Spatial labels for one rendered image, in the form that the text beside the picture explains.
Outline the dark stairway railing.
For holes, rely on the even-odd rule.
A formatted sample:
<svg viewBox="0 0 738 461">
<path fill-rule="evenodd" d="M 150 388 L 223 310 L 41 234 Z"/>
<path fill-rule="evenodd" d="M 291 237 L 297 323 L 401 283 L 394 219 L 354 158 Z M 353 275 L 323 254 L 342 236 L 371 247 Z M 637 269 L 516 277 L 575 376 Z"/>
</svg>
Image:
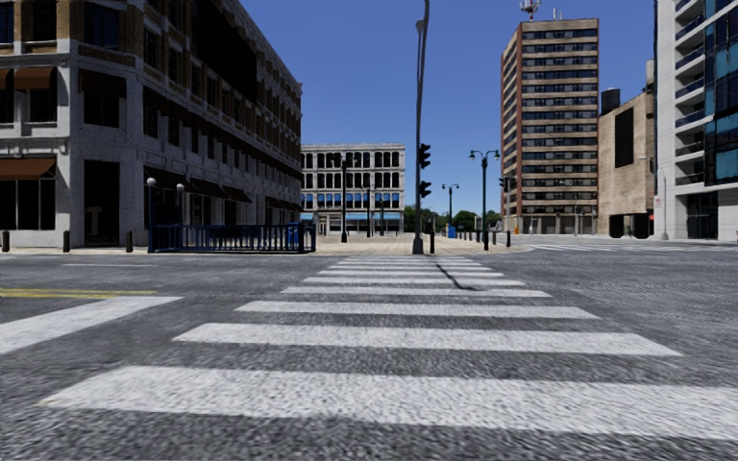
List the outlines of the dark stairway railing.
<svg viewBox="0 0 738 461">
<path fill-rule="evenodd" d="M 157 224 L 149 178 L 148 252 L 152 253 L 314 253 L 315 227 L 304 223 L 282 225 Z"/>
</svg>

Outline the pale arched-window building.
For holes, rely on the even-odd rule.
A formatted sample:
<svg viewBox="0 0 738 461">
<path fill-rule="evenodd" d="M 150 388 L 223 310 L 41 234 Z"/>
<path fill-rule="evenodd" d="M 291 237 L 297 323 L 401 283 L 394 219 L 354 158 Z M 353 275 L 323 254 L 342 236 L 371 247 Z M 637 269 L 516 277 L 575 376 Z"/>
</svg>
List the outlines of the pale arched-window building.
<svg viewBox="0 0 738 461">
<path fill-rule="evenodd" d="M 347 235 L 366 236 L 367 187 L 372 235 L 403 231 L 406 146 L 401 143 L 304 144 L 301 220 L 322 235 L 341 234 L 341 169 L 334 162 L 336 153 L 347 163 Z"/>
</svg>

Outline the grey stone and brick building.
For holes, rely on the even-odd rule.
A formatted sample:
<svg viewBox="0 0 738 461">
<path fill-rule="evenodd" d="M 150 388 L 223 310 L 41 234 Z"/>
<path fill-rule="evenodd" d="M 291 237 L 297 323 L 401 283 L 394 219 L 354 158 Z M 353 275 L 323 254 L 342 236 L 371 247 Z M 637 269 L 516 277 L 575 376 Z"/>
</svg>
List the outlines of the grey stone and brick building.
<svg viewBox="0 0 738 461">
<path fill-rule="evenodd" d="M 0 0 L 0 231 L 108 247 L 300 214 L 302 88 L 239 0 Z"/>
</svg>

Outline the tan concrete building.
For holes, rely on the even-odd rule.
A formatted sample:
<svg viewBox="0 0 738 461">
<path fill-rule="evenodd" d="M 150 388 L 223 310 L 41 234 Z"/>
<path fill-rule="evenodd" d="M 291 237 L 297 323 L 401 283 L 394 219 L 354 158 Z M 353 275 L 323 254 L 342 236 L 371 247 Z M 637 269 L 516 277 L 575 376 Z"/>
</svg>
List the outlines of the tan concrete building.
<svg viewBox="0 0 738 461">
<path fill-rule="evenodd" d="M 654 60 L 642 92 L 623 103 L 602 93 L 598 131 L 598 233 L 647 239 L 654 210 Z"/>
</svg>

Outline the grey street lamp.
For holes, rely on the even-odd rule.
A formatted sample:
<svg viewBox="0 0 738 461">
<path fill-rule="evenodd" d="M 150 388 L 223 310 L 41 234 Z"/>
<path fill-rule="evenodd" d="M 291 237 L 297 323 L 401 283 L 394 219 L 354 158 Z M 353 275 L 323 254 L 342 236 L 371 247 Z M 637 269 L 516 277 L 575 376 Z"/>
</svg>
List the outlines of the grey street lamp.
<svg viewBox="0 0 738 461">
<path fill-rule="evenodd" d="M 485 251 L 489 250 L 489 243 L 488 243 L 488 224 L 487 224 L 487 206 L 486 206 L 486 198 L 487 198 L 487 168 L 489 165 L 489 158 L 493 159 L 499 159 L 500 158 L 500 152 L 498 150 L 488 150 L 488 151 L 481 151 L 481 150 L 471 150 L 469 159 L 474 160 L 476 157 L 480 158 L 481 161 L 481 242 L 483 244 L 483 249 Z"/>
<path fill-rule="evenodd" d="M 442 189 L 448 192 L 448 197 L 449 197 L 449 209 L 448 209 L 448 219 L 447 219 L 447 229 L 448 229 L 448 226 L 455 227 L 454 213 L 453 213 L 453 195 L 454 195 L 454 191 L 459 189 L 459 184 L 458 183 L 449 183 L 449 184 L 443 183 Z"/>
</svg>

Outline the traffic light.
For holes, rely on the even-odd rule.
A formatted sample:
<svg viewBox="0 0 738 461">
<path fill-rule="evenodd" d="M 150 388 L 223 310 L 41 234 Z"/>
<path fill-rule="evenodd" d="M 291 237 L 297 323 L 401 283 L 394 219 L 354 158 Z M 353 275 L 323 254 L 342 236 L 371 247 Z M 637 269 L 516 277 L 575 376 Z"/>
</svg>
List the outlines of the traffic light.
<svg viewBox="0 0 738 461">
<path fill-rule="evenodd" d="M 504 193 L 504 218 L 505 218 L 505 245 L 509 248 L 511 246 L 511 229 L 510 229 L 510 206 L 511 206 L 511 199 L 510 199 L 510 191 L 512 188 L 512 178 L 510 178 L 508 175 L 503 176 L 500 179 L 501 186 L 503 188 Z"/>
<path fill-rule="evenodd" d="M 415 109 L 415 221 L 414 221 L 414 237 L 412 244 L 412 253 L 414 255 L 422 255 L 423 239 L 421 229 L 421 199 L 424 193 L 428 193 L 428 184 L 423 184 L 421 180 L 421 171 L 425 168 L 421 151 L 421 121 L 422 121 L 422 104 L 424 91 L 424 73 L 425 73 L 425 55 L 426 43 L 428 35 L 428 26 L 430 20 L 431 0 L 424 0 L 424 14 L 421 19 L 416 22 L 416 31 L 418 33 L 417 60 L 416 60 L 416 109 Z"/>
<path fill-rule="evenodd" d="M 347 163 L 346 163 L 344 156 L 340 153 L 334 154 L 333 157 L 334 157 L 334 162 L 336 164 L 339 164 L 340 169 L 341 169 L 341 235 L 340 235 L 340 241 L 342 243 L 347 243 L 348 242 L 348 235 L 346 231 Z"/>
</svg>

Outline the trees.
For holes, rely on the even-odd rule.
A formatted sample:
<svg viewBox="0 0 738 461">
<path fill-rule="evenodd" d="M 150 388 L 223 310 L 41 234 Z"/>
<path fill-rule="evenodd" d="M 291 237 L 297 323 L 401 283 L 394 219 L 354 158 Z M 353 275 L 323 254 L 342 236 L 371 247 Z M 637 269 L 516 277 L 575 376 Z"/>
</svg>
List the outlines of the trees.
<svg viewBox="0 0 738 461">
<path fill-rule="evenodd" d="M 494 229 L 502 216 L 495 211 L 488 211 L 486 222 L 490 229 Z M 428 208 L 421 209 L 420 229 L 423 233 L 440 232 L 449 223 L 447 212 L 436 213 Z M 481 216 L 474 212 L 461 210 L 452 218 L 452 224 L 463 231 L 477 231 L 481 229 Z M 415 229 L 415 207 L 406 206 L 404 209 L 404 232 L 414 232 Z"/>
</svg>

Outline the white and glass building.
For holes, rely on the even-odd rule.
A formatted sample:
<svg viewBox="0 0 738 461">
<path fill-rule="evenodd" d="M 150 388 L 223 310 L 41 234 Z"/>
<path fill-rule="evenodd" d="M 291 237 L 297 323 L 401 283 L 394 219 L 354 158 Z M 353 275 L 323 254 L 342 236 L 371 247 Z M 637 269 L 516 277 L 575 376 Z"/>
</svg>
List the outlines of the white and glass building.
<svg viewBox="0 0 738 461">
<path fill-rule="evenodd" d="M 655 232 L 738 243 L 738 0 L 653 0 Z"/>
</svg>

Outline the tan striped tower building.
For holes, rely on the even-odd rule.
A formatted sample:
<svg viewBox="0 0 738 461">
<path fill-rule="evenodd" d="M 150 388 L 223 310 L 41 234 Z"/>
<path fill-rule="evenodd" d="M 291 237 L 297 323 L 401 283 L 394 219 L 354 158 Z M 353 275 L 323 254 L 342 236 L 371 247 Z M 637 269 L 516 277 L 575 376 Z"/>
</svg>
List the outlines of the tan striped tower building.
<svg viewBox="0 0 738 461">
<path fill-rule="evenodd" d="M 598 203 L 599 22 L 535 20 L 541 0 L 501 56 L 502 176 L 512 178 L 510 229 L 592 230 Z"/>
</svg>

